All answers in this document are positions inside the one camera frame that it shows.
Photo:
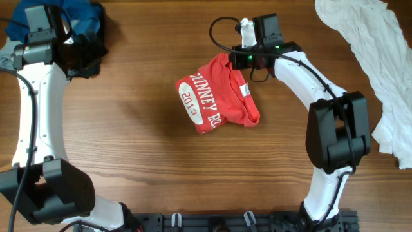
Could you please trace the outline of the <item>red soccer t-shirt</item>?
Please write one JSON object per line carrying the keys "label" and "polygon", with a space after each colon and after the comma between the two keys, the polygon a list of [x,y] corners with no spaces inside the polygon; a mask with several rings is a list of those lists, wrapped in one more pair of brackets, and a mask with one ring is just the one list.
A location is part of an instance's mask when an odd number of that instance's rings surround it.
{"label": "red soccer t-shirt", "polygon": [[248,83],[239,70],[232,68],[225,53],[212,58],[196,73],[180,79],[176,90],[200,134],[226,122],[253,127],[260,120]]}

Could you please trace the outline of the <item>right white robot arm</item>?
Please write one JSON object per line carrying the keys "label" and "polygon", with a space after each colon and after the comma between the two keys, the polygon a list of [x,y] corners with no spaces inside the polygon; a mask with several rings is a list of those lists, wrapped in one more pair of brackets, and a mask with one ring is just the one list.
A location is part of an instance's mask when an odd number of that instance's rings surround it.
{"label": "right white robot arm", "polygon": [[370,152],[366,98],[329,81],[297,43],[284,42],[277,14],[244,18],[235,31],[242,42],[229,50],[233,69],[266,69],[308,110],[305,146],[314,173],[300,209],[299,229],[320,231],[339,225],[344,185]]}

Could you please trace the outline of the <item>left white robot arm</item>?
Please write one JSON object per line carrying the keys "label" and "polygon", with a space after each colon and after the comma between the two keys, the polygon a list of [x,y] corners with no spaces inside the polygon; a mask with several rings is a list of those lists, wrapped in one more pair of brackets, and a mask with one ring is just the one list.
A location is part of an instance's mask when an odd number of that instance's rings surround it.
{"label": "left white robot arm", "polygon": [[24,11],[29,32],[13,53],[11,74],[21,93],[19,142],[1,194],[31,224],[64,224],[92,231],[132,231],[138,222],[121,202],[95,193],[91,178],[70,164],[64,147],[62,105],[73,77],[106,49],[100,41],[72,40],[67,13],[56,5]]}

